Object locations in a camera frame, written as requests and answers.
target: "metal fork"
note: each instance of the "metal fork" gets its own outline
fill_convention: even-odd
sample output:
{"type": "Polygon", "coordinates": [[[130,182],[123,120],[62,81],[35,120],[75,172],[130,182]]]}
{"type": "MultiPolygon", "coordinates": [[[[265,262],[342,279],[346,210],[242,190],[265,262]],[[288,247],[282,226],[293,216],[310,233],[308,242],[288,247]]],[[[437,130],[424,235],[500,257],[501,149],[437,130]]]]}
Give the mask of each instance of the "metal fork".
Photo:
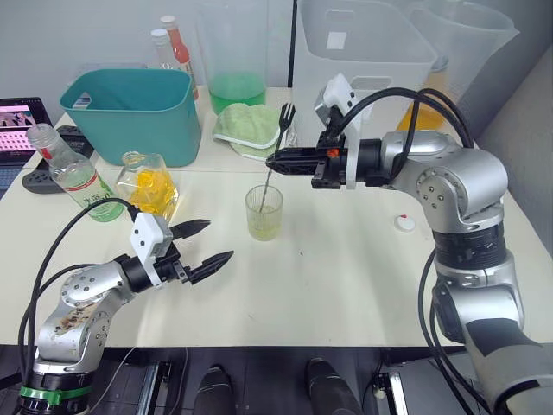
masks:
{"type": "MultiPolygon", "coordinates": [[[[292,120],[294,119],[294,114],[296,114],[296,108],[290,104],[290,102],[283,105],[283,108],[280,111],[280,118],[278,119],[278,126],[280,132],[278,133],[278,139],[276,141],[275,152],[278,151],[281,141],[283,141],[284,132],[290,128],[292,125],[292,120]]],[[[269,169],[267,172],[267,178],[265,179],[265,188],[263,190],[263,199],[261,200],[261,206],[259,207],[259,213],[263,210],[263,205],[265,204],[265,196],[267,195],[267,186],[269,186],[270,175],[273,173],[273,170],[269,169]]]]}

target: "white wall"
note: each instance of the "white wall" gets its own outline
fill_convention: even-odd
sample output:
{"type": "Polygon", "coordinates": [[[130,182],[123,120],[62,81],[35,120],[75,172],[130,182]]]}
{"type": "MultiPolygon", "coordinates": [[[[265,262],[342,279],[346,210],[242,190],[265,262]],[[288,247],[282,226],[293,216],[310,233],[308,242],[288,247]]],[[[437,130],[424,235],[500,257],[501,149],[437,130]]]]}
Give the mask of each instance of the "white wall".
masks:
{"type": "MultiPolygon", "coordinates": [[[[194,0],[0,1],[0,97],[40,96],[53,122],[81,65],[155,61],[149,32],[163,15],[179,20],[196,79],[204,82],[194,0]]],[[[269,0],[270,86],[288,81],[291,18],[292,0],[269,0]]]]}
{"type": "Polygon", "coordinates": [[[553,48],[480,136],[501,159],[509,189],[553,255],[553,48]]]}

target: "white table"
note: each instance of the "white table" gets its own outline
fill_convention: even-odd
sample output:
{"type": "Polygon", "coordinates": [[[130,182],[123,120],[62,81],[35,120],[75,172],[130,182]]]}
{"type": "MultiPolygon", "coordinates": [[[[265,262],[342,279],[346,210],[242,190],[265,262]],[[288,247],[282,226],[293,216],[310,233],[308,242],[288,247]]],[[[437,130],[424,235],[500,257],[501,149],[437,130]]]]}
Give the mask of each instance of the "white table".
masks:
{"type": "MultiPolygon", "coordinates": [[[[270,90],[268,104],[280,106],[288,98],[286,89],[270,90]]],[[[408,195],[362,186],[313,190],[310,177],[273,175],[284,195],[283,231],[275,240],[257,242],[246,228],[244,197],[263,182],[266,169],[212,142],[215,116],[207,107],[206,101],[198,105],[203,136],[197,160],[172,171],[181,192],[173,222],[205,218],[212,225],[176,244],[183,262],[192,266],[217,252],[233,249],[235,254],[194,287],[172,283],[138,295],[114,318],[108,346],[423,345],[416,289],[433,240],[418,203],[408,195]],[[395,229],[398,214],[413,217],[414,232],[395,229]]],[[[120,168],[103,160],[97,165],[113,184],[120,168]]],[[[66,195],[30,194],[21,178],[0,201],[4,344],[16,342],[39,264],[79,211],[66,195]]],[[[48,275],[67,265],[132,254],[130,226],[127,214],[104,224],[85,217],[61,244],[48,275]]],[[[524,331],[536,341],[552,342],[553,262],[510,195],[505,196],[505,236],[516,259],[524,331]]],[[[432,270],[427,300],[434,281],[432,270]]],[[[60,284],[44,294],[39,324],[57,304],[60,284]]]]}

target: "glass pitcher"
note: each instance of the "glass pitcher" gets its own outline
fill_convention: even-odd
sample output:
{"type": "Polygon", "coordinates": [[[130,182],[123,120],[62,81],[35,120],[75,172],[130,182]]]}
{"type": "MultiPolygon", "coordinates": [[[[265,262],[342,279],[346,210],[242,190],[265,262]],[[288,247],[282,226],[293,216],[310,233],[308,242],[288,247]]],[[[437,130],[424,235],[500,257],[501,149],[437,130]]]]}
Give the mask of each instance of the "glass pitcher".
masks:
{"type": "MultiPolygon", "coordinates": [[[[438,59],[425,87],[458,102],[484,64],[518,34],[512,20],[486,6],[462,1],[426,0],[407,9],[410,21],[436,49],[438,59]]],[[[409,127],[410,110],[398,126],[409,127]]],[[[437,130],[443,118],[421,105],[416,128],[437,130]]]]}
{"type": "Polygon", "coordinates": [[[201,0],[196,29],[215,113],[265,103],[267,0],[201,0]]]}
{"type": "Polygon", "coordinates": [[[116,188],[128,202],[143,212],[163,216],[167,222],[176,208],[179,192],[159,154],[123,154],[124,167],[116,188]]]}

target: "person's feet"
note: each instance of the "person's feet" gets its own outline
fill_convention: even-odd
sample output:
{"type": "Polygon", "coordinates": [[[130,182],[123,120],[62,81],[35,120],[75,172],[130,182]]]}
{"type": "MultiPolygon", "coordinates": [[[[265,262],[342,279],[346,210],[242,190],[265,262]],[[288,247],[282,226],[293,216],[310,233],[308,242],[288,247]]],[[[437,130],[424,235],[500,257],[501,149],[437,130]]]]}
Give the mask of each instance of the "person's feet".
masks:
{"type": "Polygon", "coordinates": [[[235,415],[234,395],[230,376],[221,365],[209,368],[201,380],[193,415],[235,415]]]}
{"type": "Polygon", "coordinates": [[[311,359],[305,383],[314,415],[363,415],[352,390],[327,361],[311,359]]]}

